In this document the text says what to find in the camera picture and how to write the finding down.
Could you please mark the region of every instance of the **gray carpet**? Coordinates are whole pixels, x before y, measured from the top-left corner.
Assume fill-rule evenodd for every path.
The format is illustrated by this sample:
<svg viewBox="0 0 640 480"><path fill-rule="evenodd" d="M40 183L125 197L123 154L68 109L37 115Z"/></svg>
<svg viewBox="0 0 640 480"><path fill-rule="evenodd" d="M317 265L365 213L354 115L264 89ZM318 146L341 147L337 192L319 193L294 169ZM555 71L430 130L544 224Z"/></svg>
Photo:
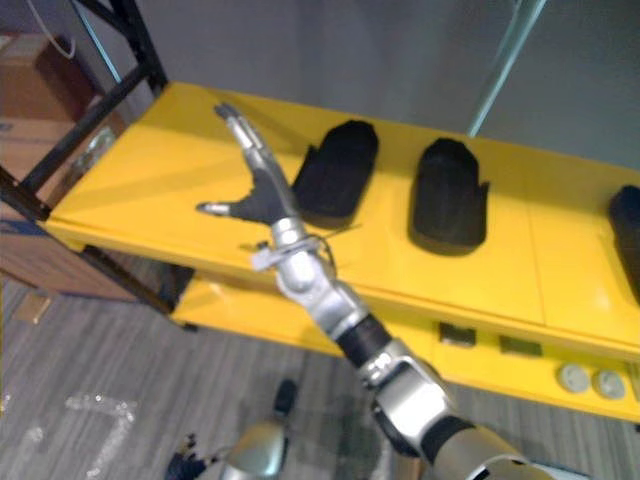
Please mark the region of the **gray carpet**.
<svg viewBox="0 0 640 480"><path fill-rule="evenodd" d="M345 361L213 330L185 332L145 306L84 298L59 297L29 325L12 319L26 291L3 287L1 478L88 478L115 420L65 401L101 394L137 407L121 447L93 478L161 479L184 434L196 432L202 452L233 443L268 415L285 376L300 392L282 478L374 476L381 437ZM640 479L640 434L629 423L453 391L462 411L537 461L598 479ZM208 473L216 478L217 470Z"/></svg>

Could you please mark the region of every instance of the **black metal frame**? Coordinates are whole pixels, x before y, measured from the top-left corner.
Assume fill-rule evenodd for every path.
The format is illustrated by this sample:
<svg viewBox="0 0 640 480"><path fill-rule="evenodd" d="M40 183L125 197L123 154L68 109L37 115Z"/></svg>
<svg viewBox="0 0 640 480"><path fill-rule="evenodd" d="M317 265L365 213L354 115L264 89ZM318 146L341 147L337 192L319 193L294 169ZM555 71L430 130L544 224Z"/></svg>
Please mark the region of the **black metal frame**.
<svg viewBox="0 0 640 480"><path fill-rule="evenodd" d="M47 153L21 182L0 167L0 199L31 221L44 221L51 207L37 197L38 190L65 162L74 149L104 120L143 80L154 96L167 85L167 76L153 47L135 0L109 0L111 9L98 0L78 2L124 36L138 62L118 84L106 92L102 100L91 107L76 125ZM187 267L171 265L170 288L153 292L130 272L116 263L106 252L92 245L77 253L80 258L111 278L119 286L157 311L167 314L175 308L182 291L193 274Z"/></svg>

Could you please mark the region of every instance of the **cable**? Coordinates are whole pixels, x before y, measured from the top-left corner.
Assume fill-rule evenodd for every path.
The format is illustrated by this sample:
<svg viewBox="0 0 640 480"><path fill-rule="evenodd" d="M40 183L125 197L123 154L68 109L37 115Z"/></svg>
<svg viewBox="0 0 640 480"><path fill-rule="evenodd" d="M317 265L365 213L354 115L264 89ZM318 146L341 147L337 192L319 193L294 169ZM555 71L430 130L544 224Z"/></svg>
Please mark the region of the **cable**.
<svg viewBox="0 0 640 480"><path fill-rule="evenodd" d="M51 44L55 47L55 49L58 50L60 55L62 55L67 60L71 60L76 54L76 39L71 38L71 48L69 49L68 52L66 52L64 48L62 48L60 44L56 42L56 39L53 38L53 35L51 35L51 32L49 31L47 26L44 24L42 17L38 13L38 10L36 10L36 7L33 5L33 3L31 3L31 0L26 0L26 2L27 2L27 5L29 5L29 8L31 9L31 13L33 14L33 17L36 19L36 22L38 22L38 26L42 30L42 33L45 34L47 39L51 42Z"/></svg>

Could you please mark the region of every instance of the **black foam object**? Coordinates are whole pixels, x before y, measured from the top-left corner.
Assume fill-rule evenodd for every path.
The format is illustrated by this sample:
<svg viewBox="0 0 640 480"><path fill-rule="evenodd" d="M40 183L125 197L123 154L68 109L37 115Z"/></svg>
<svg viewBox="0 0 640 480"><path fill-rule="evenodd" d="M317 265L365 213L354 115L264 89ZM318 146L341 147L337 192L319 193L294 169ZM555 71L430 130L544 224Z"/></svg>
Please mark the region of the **black foam object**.
<svg viewBox="0 0 640 480"><path fill-rule="evenodd" d="M373 126L349 120L329 130L318 149L309 146L293 193L309 223L348 225L373 171L378 137Z"/></svg>
<svg viewBox="0 0 640 480"><path fill-rule="evenodd" d="M626 185L609 203L616 249L631 290L640 304L640 188Z"/></svg>
<svg viewBox="0 0 640 480"><path fill-rule="evenodd" d="M486 238L489 183L462 142L439 138L422 154L413 183L409 237L440 255L464 255Z"/></svg>

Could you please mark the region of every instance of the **metal bracket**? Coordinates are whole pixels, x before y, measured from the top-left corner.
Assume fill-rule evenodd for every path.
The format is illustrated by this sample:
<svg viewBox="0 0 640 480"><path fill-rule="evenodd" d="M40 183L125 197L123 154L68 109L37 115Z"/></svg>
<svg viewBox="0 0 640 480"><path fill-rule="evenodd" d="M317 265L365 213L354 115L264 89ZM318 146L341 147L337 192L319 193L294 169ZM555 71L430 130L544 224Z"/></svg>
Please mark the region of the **metal bracket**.
<svg viewBox="0 0 640 480"><path fill-rule="evenodd" d="M318 248L320 248L320 241L316 237L306 237L282 248L271 249L268 246L263 246L251 256L251 266L254 271L262 272L275 267L291 255L298 252L316 251Z"/></svg>

